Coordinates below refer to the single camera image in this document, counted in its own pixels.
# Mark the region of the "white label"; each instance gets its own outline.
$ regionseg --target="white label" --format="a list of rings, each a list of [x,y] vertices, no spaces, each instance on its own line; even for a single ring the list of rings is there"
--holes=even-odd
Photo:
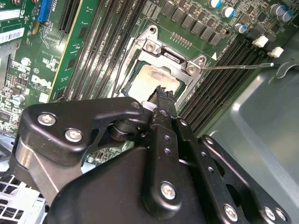
[[[49,98],[48,94],[41,92],[41,95],[39,96],[39,102],[46,104],[48,102],[48,98]]]
[[[0,21],[19,18],[20,13],[21,13],[20,9],[0,11]]]
[[[24,30],[25,28],[20,28],[0,34],[0,43],[5,43],[22,37],[24,35]]]

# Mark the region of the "gray metal panel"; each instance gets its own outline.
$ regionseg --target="gray metal panel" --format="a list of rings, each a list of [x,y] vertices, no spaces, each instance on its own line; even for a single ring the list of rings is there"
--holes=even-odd
[[[281,63],[299,55],[299,33]],[[299,223],[299,73],[264,70],[207,132]]]

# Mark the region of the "screw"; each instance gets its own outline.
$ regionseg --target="screw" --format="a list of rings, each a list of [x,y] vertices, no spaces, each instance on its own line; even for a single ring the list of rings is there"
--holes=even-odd
[[[172,200],[176,197],[176,191],[174,187],[170,183],[162,183],[161,184],[161,192],[165,198],[168,200]]]
[[[38,123],[45,126],[52,126],[56,123],[56,119],[51,114],[41,114],[37,117]]]
[[[88,158],[87,158],[87,161],[88,161],[89,163],[92,163],[92,162],[94,161],[94,159],[93,159],[92,157],[88,157]]]
[[[135,107],[136,109],[140,109],[140,105],[139,105],[139,103],[137,103],[137,102],[132,102],[131,103],[131,105],[133,106],[133,107]]]
[[[183,119],[181,119],[181,123],[182,123],[182,125],[184,125],[184,126],[187,126],[187,125],[188,125],[187,122],[185,122]]]
[[[193,75],[195,72],[196,72],[196,69],[193,65],[190,65],[188,68],[187,68],[187,72],[190,74],[190,75]]]
[[[232,220],[233,222],[238,221],[238,215],[232,206],[230,206],[229,204],[225,204],[224,211],[230,220]]]
[[[272,221],[275,221],[276,218],[275,218],[273,211],[271,209],[269,209],[268,207],[264,207],[264,209],[265,209],[265,212],[266,212],[267,216],[269,217],[269,219],[271,219]]]
[[[145,46],[146,50],[149,51],[149,52],[153,52],[155,50],[155,46],[153,45],[153,43],[148,43],[146,46]]]
[[[210,139],[210,138],[206,138],[206,141],[207,141],[210,145],[213,144],[213,141],[212,141],[212,139]]]
[[[68,141],[79,142],[82,140],[82,134],[77,129],[69,129],[65,132],[64,136]]]
[[[282,213],[281,210],[275,209],[276,213],[278,214],[279,217],[281,217],[282,220],[286,221],[285,215]]]

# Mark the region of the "blue connector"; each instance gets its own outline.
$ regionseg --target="blue connector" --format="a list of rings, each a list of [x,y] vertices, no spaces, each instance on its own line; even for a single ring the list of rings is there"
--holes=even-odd
[[[38,21],[40,21],[40,22],[48,21],[48,18],[50,16],[51,6],[52,6],[52,0],[43,0],[42,1],[42,6],[39,11],[38,18],[37,18]]]

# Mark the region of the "motherboard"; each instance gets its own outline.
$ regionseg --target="motherboard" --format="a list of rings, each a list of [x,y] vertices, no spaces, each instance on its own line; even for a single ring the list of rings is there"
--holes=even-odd
[[[142,102],[161,85],[200,134],[258,72],[202,68],[280,57],[298,13],[296,0],[0,0],[0,132],[15,137],[30,105]]]

